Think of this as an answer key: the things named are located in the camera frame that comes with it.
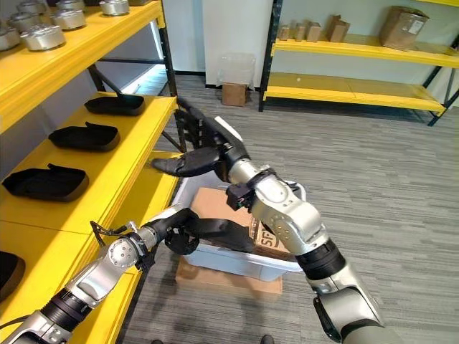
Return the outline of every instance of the gray carpet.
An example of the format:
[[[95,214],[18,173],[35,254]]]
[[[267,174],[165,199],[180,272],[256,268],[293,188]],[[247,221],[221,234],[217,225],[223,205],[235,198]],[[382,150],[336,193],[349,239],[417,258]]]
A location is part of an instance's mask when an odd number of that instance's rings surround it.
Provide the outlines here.
[[[459,342],[458,128],[385,107],[311,103],[308,110],[223,106],[204,79],[177,76],[179,93],[240,132],[258,163],[307,186],[333,240],[405,343]],[[169,124],[172,133],[174,123]],[[164,139],[158,149],[173,150]],[[119,343],[332,343],[304,276],[287,274],[276,303],[178,290],[177,257],[161,248]]]

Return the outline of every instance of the black tray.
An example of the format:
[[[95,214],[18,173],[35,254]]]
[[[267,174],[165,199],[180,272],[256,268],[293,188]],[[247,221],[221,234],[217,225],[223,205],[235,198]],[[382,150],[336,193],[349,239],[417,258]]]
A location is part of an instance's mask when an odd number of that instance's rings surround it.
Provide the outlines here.
[[[118,95],[91,99],[85,107],[90,113],[138,116],[145,109],[145,101],[140,95]]]
[[[85,151],[111,151],[120,142],[118,129],[108,125],[86,122],[86,127],[66,127],[51,133],[48,138],[57,147]]]
[[[8,176],[3,186],[15,196],[70,202],[82,195],[89,184],[86,172],[48,164],[49,170],[28,168]]]

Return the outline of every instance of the cardboard box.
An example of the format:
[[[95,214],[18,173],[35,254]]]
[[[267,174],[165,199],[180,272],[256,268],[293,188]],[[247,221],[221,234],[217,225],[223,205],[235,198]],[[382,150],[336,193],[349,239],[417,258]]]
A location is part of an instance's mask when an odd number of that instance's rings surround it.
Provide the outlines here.
[[[175,280],[180,288],[198,289],[205,292],[226,292],[271,302],[276,301],[282,295],[283,284],[282,277],[272,282],[264,282],[256,278],[195,267],[188,264],[183,257],[180,257]]]
[[[301,42],[304,39],[305,33],[306,33],[306,25],[305,24],[296,24],[295,41]]]
[[[309,24],[308,32],[306,33],[306,41],[317,42],[321,35],[321,25],[313,22]]]
[[[254,254],[288,261],[294,259],[294,256],[285,248],[283,243],[274,234],[271,234],[260,221],[253,218],[250,228],[255,232]]]
[[[426,14],[417,9],[393,6],[379,33],[379,41],[383,47],[411,49],[428,19]]]
[[[330,42],[342,42],[350,26],[350,23],[341,20],[341,16],[333,16],[327,31],[328,40]]]
[[[280,41],[286,41],[288,39],[289,34],[290,28],[288,27],[288,25],[282,25],[279,29],[278,38]]]
[[[214,188],[199,188],[191,204],[191,210],[201,219],[226,219],[244,227],[250,227],[252,223],[252,215],[246,208],[232,210],[227,205],[225,191]]]
[[[245,106],[247,97],[247,85],[223,83],[223,105]]]

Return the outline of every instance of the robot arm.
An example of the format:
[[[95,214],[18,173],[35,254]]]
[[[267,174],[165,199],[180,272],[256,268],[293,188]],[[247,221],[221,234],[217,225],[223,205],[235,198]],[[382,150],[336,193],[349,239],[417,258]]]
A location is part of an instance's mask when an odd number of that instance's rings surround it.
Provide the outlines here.
[[[221,118],[206,118],[184,100],[179,114],[195,148],[180,158],[153,161],[175,176],[214,170],[232,185],[227,203],[245,206],[292,252],[316,292],[314,306],[330,339],[345,344],[399,344],[383,325],[377,303],[329,238],[317,209],[297,198],[269,166],[258,168],[239,134]]]
[[[33,312],[2,344],[66,343],[72,331],[105,299],[127,269],[135,265],[145,271],[154,264],[160,242],[165,240],[169,248],[177,247],[180,242],[181,250],[191,253],[197,242],[188,243],[188,234],[183,231],[176,234],[174,230],[183,229],[196,218],[193,211],[173,206],[140,229],[130,222],[126,225],[130,233],[103,247],[94,262],[74,276],[41,310]]]

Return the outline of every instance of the shelf board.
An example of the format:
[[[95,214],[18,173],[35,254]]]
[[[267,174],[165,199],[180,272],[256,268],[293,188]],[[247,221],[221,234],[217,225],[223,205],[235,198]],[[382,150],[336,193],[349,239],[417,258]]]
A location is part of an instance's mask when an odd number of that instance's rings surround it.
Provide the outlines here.
[[[382,47],[378,37],[363,36],[360,34],[347,34],[344,42],[329,42],[323,37],[317,42],[297,42],[294,39],[280,41],[276,39],[271,54],[274,54],[277,50],[390,59],[394,61],[459,68],[459,54],[450,47],[415,42],[415,47],[412,50],[404,52],[402,50]]]
[[[0,249],[26,263],[21,283],[0,303],[0,323],[42,308],[68,279],[69,268],[82,256],[87,235],[55,231],[23,224],[0,222]],[[8,336],[18,325],[0,330]]]
[[[459,0],[416,0],[421,2],[430,2],[432,4],[456,6],[459,7]]]
[[[130,11],[126,16],[103,16],[99,6],[88,7],[87,26],[65,32],[65,46],[29,52],[21,44],[0,53],[0,133],[149,22],[163,21],[159,0]]]
[[[420,85],[322,75],[271,73],[266,97],[350,102],[438,112],[445,109]]]
[[[176,154],[152,152],[148,159],[170,158]],[[125,224],[134,220],[142,225],[169,205],[177,181],[176,177],[144,166],[114,222]],[[0,249],[17,254],[26,262],[26,273],[18,289],[0,303],[0,323],[43,307],[98,251],[92,234],[2,221],[0,227]],[[114,344],[140,276],[135,268],[130,268],[102,304],[78,326],[69,343]],[[17,326],[19,324],[1,330],[0,338],[5,338]]]
[[[42,201],[13,196],[1,186],[0,218],[83,234],[91,232],[90,220],[110,226],[176,107],[175,97],[145,96],[145,100],[145,111],[136,117],[95,115],[83,106],[63,125],[83,126],[88,121],[115,126],[121,140],[114,150],[96,153],[62,149],[45,140],[13,171],[46,168],[48,163],[80,168],[90,180],[80,198],[69,203]]]

